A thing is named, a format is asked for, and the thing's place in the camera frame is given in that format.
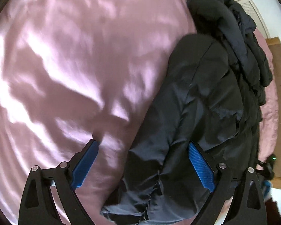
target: crumpled fabric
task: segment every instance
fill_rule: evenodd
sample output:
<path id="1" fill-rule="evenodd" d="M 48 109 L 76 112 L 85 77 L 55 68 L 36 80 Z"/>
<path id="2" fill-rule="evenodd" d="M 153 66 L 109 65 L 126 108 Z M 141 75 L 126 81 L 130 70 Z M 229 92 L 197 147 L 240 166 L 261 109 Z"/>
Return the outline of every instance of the crumpled fabric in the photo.
<path id="1" fill-rule="evenodd" d="M 260 105 L 273 77 L 256 24 L 234 0 L 187 5 L 199 35 L 183 37 L 171 54 L 119 186 L 102 208 L 118 225 L 170 225 L 200 211 L 209 191 L 189 161 L 190 142 L 226 163 L 233 182 L 258 161 Z"/>
<path id="2" fill-rule="evenodd" d="M 30 168 L 68 161 L 92 138 L 101 142 L 99 155 L 76 193 L 96 224 L 112 224 L 100 209 L 122 176 L 170 53 L 182 36 L 196 32 L 185 1 L 10 0 L 5 6 L 0 14 L 0 209 L 12 224 L 18 224 Z M 257 39 L 269 58 L 261 34 Z M 261 132 L 261 139 L 270 135 L 261 143 L 264 156 L 276 138 L 276 89 L 273 82 L 270 86 L 272 101 L 264 105 Z M 70 224 L 53 193 L 62 222 Z"/>
<path id="3" fill-rule="evenodd" d="M 271 143 L 276 142 L 278 126 L 272 54 L 266 42 L 260 39 L 260 32 L 255 30 L 256 24 L 253 19 L 234 0 L 188 0 L 187 3 L 198 32 L 211 33 L 224 44 L 228 50 L 230 65 L 242 70 L 244 80 L 258 98 L 263 118 L 260 124 L 259 145 L 267 146 L 259 151 L 258 158 L 265 161 L 274 151 Z M 255 71 L 259 71 L 260 77 L 254 77 L 252 72 Z"/>

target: bed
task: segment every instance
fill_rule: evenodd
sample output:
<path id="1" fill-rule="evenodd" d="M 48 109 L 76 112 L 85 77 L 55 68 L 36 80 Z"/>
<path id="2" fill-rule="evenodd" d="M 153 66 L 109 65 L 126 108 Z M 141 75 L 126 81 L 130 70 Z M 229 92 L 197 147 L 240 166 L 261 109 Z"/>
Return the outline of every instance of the bed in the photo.
<path id="1" fill-rule="evenodd" d="M 11 224 L 31 167 L 56 167 L 92 138 L 99 154 L 76 193 L 95 224 L 112 224 L 100 209 L 187 33 L 196 29 L 185 0 L 9 0 L 0 13 L 0 210 Z M 273 71 L 266 41 L 255 35 Z M 274 80 L 266 97 L 261 161 L 277 138 Z"/>

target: black puffer jacket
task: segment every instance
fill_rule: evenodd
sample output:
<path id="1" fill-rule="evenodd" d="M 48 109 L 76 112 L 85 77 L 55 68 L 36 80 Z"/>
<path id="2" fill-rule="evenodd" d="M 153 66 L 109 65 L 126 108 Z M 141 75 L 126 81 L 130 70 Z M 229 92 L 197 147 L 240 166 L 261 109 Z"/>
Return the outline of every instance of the black puffer jacket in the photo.
<path id="1" fill-rule="evenodd" d="M 193 2 L 200 0 L 188 0 L 198 31 L 209 36 L 186 35 L 170 56 L 167 76 L 128 152 L 119 187 L 102 208 L 102 215 L 118 225 L 173 224 L 201 209 L 209 190 L 189 161 L 190 141 L 216 162 L 225 162 L 237 179 L 256 162 L 259 105 L 271 73 L 252 34 L 247 46 L 262 60 L 256 56 L 252 65 L 254 57 L 246 53 L 247 37 L 240 31 L 253 21 L 242 11 L 238 22 L 233 20 L 229 8 L 216 0 L 201 0 L 204 6 L 192 7 Z M 208 4 L 213 6 L 210 13 L 222 14 L 207 22 L 212 29 L 204 26 L 201 11 Z"/>

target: wrinkled sheet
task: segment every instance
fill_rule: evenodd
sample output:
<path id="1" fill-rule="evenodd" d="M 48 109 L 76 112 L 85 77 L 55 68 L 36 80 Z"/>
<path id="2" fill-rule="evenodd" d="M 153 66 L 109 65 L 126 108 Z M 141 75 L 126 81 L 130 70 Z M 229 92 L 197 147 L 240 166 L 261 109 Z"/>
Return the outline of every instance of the wrinkled sheet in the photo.
<path id="1" fill-rule="evenodd" d="M 0 14 L 0 208 L 18 224 L 33 165 L 68 161 L 89 139 L 99 154 L 76 193 L 95 224 L 161 86 L 176 42 L 195 26 L 186 0 L 10 0 Z M 256 32 L 272 69 L 272 55 Z M 273 81 L 260 157 L 277 138 Z M 62 221 L 69 224 L 53 190 Z M 180 225 L 189 225 L 181 221 Z"/>

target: black jacket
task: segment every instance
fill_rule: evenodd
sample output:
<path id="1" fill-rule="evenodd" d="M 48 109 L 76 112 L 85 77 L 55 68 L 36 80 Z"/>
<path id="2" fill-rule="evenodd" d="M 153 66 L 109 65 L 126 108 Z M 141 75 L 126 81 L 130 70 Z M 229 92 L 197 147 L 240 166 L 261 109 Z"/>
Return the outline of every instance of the black jacket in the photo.
<path id="1" fill-rule="evenodd" d="M 102 208 L 102 215 L 118 225 L 173 224 L 201 209 L 209 190 L 189 161 L 190 141 L 216 162 L 225 162 L 236 179 L 256 163 L 259 105 L 272 76 L 252 35 L 252 19 L 234 4 L 235 13 L 242 14 L 237 22 L 225 3 L 216 1 L 188 0 L 198 32 L 209 35 L 186 35 L 169 58 L 167 76 L 128 152 L 119 187 Z M 247 29 L 247 22 L 254 26 Z"/>

